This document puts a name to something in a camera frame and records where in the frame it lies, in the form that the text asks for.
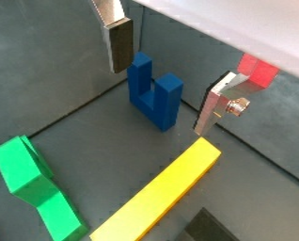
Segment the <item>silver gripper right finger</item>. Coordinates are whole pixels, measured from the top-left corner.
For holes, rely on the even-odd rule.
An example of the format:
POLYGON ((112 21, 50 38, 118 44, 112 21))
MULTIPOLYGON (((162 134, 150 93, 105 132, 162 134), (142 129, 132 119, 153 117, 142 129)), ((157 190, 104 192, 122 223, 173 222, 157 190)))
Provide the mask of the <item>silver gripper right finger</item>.
POLYGON ((200 114, 193 125, 193 131, 199 136, 208 132, 227 113, 236 117, 244 113, 249 105, 245 98, 245 83, 245 75, 225 72, 205 91, 200 114))

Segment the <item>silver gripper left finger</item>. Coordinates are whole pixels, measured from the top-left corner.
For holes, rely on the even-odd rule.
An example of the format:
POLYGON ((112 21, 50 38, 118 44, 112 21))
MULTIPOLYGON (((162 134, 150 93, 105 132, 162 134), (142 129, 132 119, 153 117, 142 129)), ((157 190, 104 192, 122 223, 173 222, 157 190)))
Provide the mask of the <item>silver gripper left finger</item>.
POLYGON ((133 21, 125 16, 120 0, 89 0, 101 25, 113 73, 124 71, 133 60, 133 21))

